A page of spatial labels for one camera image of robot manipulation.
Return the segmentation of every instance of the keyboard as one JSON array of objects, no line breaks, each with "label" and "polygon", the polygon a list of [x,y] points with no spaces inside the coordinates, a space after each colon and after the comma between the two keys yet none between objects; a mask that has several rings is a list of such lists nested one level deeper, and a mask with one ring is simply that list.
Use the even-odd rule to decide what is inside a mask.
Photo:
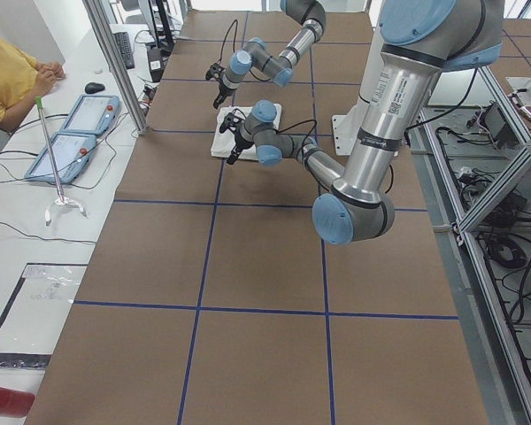
[{"label": "keyboard", "polygon": [[132,46],[130,45],[130,37],[128,37],[126,31],[113,33],[113,35],[116,46],[118,46],[118,50],[120,52],[120,56],[122,57],[122,60],[124,60],[126,69],[132,69],[135,67],[135,64],[134,53],[132,52]]}]

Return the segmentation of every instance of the computer mouse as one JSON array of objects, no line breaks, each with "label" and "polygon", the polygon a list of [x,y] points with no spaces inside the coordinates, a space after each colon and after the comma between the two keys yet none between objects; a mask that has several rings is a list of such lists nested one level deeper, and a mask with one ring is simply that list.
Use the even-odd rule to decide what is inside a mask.
[{"label": "computer mouse", "polygon": [[85,86],[85,93],[88,95],[94,95],[95,93],[103,91],[104,89],[106,89],[106,87],[100,82],[90,82]]}]

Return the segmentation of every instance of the clear plastic sheet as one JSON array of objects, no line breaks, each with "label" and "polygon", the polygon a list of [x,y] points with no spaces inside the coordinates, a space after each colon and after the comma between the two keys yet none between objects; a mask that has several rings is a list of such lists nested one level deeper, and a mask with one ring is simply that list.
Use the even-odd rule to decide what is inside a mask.
[{"label": "clear plastic sheet", "polygon": [[85,269],[26,265],[0,316],[0,367],[47,367]]}]

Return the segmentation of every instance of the yellow shirt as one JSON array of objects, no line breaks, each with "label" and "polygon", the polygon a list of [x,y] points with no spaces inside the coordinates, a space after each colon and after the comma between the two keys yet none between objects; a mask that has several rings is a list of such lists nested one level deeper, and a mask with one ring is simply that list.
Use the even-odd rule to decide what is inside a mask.
[{"label": "yellow shirt", "polygon": [[35,58],[0,38],[0,122],[34,86]]}]

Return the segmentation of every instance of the red object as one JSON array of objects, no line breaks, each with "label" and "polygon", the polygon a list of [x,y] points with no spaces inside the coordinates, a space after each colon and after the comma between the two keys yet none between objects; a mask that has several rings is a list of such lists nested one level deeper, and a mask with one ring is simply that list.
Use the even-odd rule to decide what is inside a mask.
[{"label": "red object", "polygon": [[0,387],[0,416],[23,418],[34,403],[34,394]]}]

